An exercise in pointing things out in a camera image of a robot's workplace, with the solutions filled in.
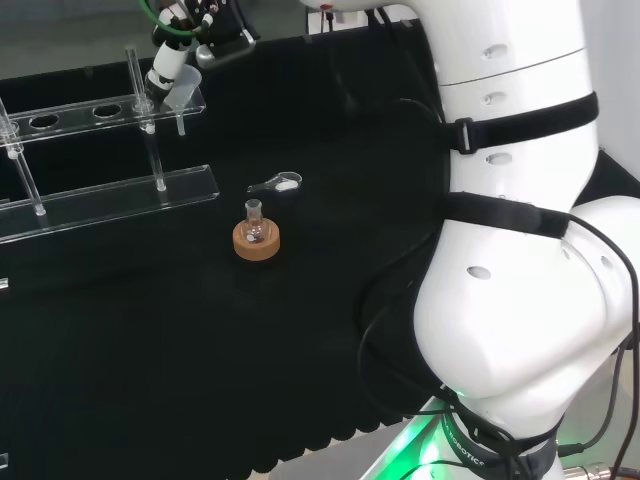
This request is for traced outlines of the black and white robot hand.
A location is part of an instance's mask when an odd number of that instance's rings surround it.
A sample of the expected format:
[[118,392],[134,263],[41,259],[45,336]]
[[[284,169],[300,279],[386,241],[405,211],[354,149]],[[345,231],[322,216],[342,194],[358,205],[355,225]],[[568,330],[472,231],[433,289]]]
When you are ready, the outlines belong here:
[[202,70],[230,61],[255,46],[237,1],[171,1],[154,12],[140,3],[153,21],[152,42],[158,48],[145,75],[145,90],[160,103],[169,95],[191,52]]

